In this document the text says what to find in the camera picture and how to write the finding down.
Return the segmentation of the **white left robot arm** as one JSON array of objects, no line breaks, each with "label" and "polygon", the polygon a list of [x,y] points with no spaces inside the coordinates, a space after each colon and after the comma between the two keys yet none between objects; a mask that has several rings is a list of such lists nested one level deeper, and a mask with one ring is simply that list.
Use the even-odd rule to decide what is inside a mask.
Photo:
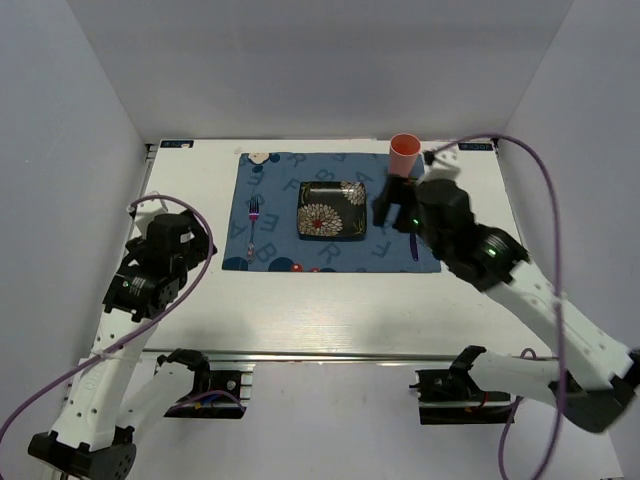
[{"label": "white left robot arm", "polygon": [[28,447],[64,477],[127,478],[144,434],[179,401],[202,398],[211,387],[206,356],[177,349],[161,357],[157,373],[133,397],[125,396],[155,318],[175,305],[189,272],[217,252],[191,210],[156,210],[136,223],[143,233],[126,243],[103,299],[92,349],[97,360],[74,374],[60,417]]}]

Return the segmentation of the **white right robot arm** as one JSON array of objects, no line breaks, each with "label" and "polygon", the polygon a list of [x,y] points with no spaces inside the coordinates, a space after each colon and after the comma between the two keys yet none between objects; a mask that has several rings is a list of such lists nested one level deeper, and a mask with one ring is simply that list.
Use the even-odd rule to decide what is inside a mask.
[{"label": "white right robot arm", "polygon": [[561,300],[516,239],[478,223],[455,181],[417,184],[390,175],[373,203],[375,225],[384,223],[392,205],[400,208],[394,229],[424,240],[453,275],[515,315],[553,353],[534,360],[470,345],[442,379],[420,382],[426,401],[451,401],[457,394],[470,400],[486,391],[522,396],[561,408],[590,433],[608,430],[623,416],[639,386],[639,352]]}]

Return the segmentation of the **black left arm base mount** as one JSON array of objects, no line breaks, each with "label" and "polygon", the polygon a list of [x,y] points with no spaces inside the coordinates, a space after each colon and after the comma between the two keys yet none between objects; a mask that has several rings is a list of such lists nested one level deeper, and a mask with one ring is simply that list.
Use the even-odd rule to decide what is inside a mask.
[{"label": "black left arm base mount", "polygon": [[248,408],[254,364],[210,362],[194,374],[191,390],[166,413],[166,418],[241,420]]}]

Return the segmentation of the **purple plastic knife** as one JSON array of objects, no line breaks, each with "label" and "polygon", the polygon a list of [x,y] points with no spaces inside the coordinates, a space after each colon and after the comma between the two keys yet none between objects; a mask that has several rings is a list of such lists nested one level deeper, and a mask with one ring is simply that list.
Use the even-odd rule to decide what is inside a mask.
[{"label": "purple plastic knife", "polygon": [[419,261],[419,249],[418,249],[418,239],[415,233],[411,233],[409,236],[409,246],[411,257],[415,262]]}]

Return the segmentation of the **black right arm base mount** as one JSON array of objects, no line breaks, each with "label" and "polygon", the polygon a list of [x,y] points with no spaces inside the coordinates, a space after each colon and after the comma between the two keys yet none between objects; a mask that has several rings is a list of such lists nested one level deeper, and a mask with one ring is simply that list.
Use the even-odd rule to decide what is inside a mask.
[{"label": "black right arm base mount", "polygon": [[513,405],[510,394],[480,390],[448,369],[417,370],[409,389],[423,426],[506,424]]}]

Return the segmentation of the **black floral square plate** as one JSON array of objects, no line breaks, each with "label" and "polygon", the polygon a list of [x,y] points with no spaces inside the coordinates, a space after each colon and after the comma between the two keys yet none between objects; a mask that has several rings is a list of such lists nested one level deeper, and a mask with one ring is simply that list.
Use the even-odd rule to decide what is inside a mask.
[{"label": "black floral square plate", "polygon": [[296,227],[303,240],[363,240],[368,230],[365,185],[351,181],[303,182]]}]

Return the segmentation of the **silver fork pink band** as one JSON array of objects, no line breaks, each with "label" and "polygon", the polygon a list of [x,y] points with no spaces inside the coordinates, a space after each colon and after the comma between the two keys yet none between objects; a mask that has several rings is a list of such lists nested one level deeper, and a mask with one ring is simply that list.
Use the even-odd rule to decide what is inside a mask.
[{"label": "silver fork pink band", "polygon": [[246,255],[246,260],[249,264],[253,263],[255,260],[255,228],[259,218],[260,198],[258,196],[252,196],[249,202],[250,234]]}]

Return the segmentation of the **pink plastic cup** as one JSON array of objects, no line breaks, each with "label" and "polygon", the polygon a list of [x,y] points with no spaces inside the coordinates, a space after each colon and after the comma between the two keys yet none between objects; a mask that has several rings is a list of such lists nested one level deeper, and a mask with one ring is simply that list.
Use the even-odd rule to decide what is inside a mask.
[{"label": "pink plastic cup", "polygon": [[390,140],[389,173],[408,177],[421,152],[421,141],[414,135],[400,133]]}]

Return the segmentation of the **blue cartoon print cloth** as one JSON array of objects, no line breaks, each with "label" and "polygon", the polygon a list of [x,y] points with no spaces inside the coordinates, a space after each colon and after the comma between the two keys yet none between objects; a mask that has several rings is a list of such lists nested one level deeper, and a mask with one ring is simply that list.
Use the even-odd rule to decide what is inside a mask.
[{"label": "blue cartoon print cloth", "polygon": [[[373,225],[373,201],[381,193],[389,159],[384,153],[260,152],[239,157],[229,216],[223,269],[250,272],[438,273],[441,264],[418,239],[419,261],[411,257],[409,234],[392,227],[390,210],[382,227]],[[360,241],[303,240],[296,209],[303,182],[362,182],[367,190],[368,230]],[[255,260],[246,260],[249,202],[260,198]]]}]

